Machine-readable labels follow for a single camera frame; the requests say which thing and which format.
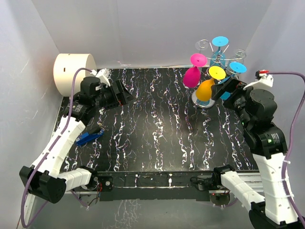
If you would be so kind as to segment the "yellow plastic wine glass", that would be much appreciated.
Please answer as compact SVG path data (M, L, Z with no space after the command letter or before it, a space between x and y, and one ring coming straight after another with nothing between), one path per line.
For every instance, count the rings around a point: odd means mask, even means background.
M224 69L219 66L209 67L207 73L210 76L210 79L203 81L195 92L197 99L204 102L209 101L212 97L211 87L215 85L214 81L222 80L226 77Z

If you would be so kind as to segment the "blue wine glass front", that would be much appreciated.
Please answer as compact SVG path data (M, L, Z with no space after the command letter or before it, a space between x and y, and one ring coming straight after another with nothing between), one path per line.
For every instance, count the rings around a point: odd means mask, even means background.
M231 62L228 64L227 70L229 71L228 77L225 79L221 80L220 83L224 83L227 81L231 76L236 76L239 73L245 73L247 71L247 67L243 65L242 63L239 62ZM231 93L229 92L224 92L222 96L220 97L222 100L227 100L230 97Z

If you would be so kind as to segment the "pink plastic wine glass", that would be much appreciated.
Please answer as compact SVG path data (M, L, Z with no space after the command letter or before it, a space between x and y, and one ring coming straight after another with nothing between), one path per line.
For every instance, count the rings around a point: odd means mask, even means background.
M188 88L195 88L201 78L200 68L206 65L207 58L203 54L195 53L190 57L190 62L193 66L186 71L183 84Z

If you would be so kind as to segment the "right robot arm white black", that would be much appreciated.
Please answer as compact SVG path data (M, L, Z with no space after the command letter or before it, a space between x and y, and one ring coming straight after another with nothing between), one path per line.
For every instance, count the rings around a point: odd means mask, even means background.
M264 89L247 86L230 78L212 86L212 99L225 92L230 97L224 106L235 111L243 126L243 135L258 166L263 195L243 181L232 166L213 170L213 185L229 189L248 211L255 229L303 229L305 218L295 209L285 165L288 148L285 135L273 122L277 104L274 95Z

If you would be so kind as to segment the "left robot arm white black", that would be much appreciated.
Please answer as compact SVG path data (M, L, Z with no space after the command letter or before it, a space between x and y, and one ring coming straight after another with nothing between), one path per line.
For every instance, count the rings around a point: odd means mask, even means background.
M97 77L85 77L43 152L30 167L21 168L19 175L26 191L57 203L65 192L77 187L96 189L99 182L93 169L80 167L62 173L61 166L76 139L99 110L126 105L133 99L120 79L107 86Z

